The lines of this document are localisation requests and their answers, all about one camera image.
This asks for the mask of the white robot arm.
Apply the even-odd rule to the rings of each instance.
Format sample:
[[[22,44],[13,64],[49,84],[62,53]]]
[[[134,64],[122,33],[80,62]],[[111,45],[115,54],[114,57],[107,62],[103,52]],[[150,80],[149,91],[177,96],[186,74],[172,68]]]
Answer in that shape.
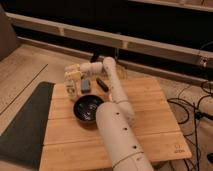
[[[104,102],[97,95],[77,97],[76,83],[105,72],[111,86],[111,99]],[[75,101],[73,112],[78,120],[95,121],[103,139],[113,171],[154,171],[134,135],[131,125],[135,112],[116,71],[116,61],[106,57],[102,62],[70,65],[65,69],[67,92]]]

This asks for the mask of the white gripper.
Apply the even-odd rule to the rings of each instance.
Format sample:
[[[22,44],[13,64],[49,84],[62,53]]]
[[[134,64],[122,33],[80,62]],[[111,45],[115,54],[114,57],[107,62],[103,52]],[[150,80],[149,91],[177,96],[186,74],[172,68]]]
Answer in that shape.
[[[87,78],[91,75],[91,64],[90,63],[83,63],[73,64],[65,67],[65,71],[68,71],[67,77],[72,80],[79,80],[82,78]]]

